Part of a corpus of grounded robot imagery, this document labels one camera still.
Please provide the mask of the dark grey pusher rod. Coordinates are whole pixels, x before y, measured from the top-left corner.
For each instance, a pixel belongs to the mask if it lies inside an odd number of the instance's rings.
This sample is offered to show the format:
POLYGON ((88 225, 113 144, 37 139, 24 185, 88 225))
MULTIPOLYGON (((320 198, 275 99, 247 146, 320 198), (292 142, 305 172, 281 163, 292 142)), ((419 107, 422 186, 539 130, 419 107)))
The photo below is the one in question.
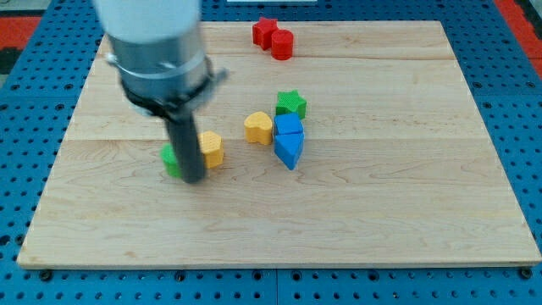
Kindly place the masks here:
POLYGON ((181 179, 188 184, 200 182, 206 176, 206 167, 193 113, 188 111, 167 119, 165 126, 181 179))

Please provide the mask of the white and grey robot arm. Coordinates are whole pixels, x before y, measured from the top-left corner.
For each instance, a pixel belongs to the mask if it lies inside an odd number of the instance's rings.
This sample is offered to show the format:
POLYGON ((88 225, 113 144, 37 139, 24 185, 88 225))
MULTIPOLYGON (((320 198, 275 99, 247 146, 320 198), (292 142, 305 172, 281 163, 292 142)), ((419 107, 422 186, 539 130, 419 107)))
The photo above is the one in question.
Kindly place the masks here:
POLYGON ((228 72, 213 68, 194 0, 94 0, 128 100, 165 123, 184 182, 206 176, 194 112, 210 101, 228 72))

